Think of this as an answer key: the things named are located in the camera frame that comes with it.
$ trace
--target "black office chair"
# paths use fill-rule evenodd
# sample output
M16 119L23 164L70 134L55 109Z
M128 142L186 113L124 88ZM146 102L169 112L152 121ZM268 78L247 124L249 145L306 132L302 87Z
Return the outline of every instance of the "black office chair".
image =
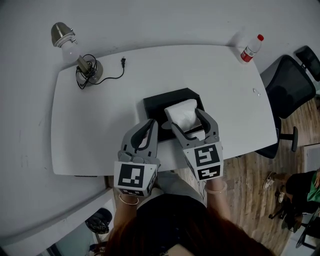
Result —
M305 45L295 51L295 55L302 62L301 67L308 69L313 78L320 81L320 61L309 46Z
M279 141L292 141L291 150L295 152L298 145L298 129L293 127L292 134L281 134L281 119L290 116L302 104L311 100L316 95L316 89L312 81L291 56L284 55L268 67L261 79L266 87L273 113L274 125L277 134L277 143L256 152L266 158L275 158Z

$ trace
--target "hand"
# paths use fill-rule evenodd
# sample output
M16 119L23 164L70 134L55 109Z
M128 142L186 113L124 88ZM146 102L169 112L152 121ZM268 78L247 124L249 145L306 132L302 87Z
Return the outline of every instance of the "hand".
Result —
M315 177L315 181L314 181L314 186L315 186L316 189L320 187L320 169L318 169L316 171L316 177Z

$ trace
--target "wooden floor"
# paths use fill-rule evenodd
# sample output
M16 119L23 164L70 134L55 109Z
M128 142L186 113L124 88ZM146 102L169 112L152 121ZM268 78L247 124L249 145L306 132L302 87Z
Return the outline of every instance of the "wooden floor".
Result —
M281 229L282 220L279 218L268 218L277 205L277 185L267 191L263 190L262 185L271 171L290 174L303 172L303 146L320 143L320 111L314 99L282 120L282 133L292 133L294 126L298 128L299 134L299 147L296 152L291 151L290 141L281 140L274 159L252 152L240 158L224 161L223 175L228 184L227 198L232 221L276 255L283 251L291 232ZM177 172L197 191L204 194L202 182L198 184L188 169L180 169Z

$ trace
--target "tissue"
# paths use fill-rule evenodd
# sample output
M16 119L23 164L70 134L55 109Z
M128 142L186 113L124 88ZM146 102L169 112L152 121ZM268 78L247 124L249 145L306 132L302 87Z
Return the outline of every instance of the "tissue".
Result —
M182 131L187 132L201 125L196 116L197 101L188 99L164 109L169 123L176 123Z

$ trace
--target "shoe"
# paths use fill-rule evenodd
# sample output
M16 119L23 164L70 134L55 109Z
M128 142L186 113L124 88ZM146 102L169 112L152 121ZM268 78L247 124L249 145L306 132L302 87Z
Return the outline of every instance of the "shoe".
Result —
M285 198L285 195L286 195L284 192L282 192L282 187L283 186L284 185L279 187L278 201L279 201L280 204L284 201L284 198Z
M270 172L268 177L264 180L263 182L263 189L266 190L268 189L275 181L271 178L271 176L273 174L276 174L274 171L273 172Z

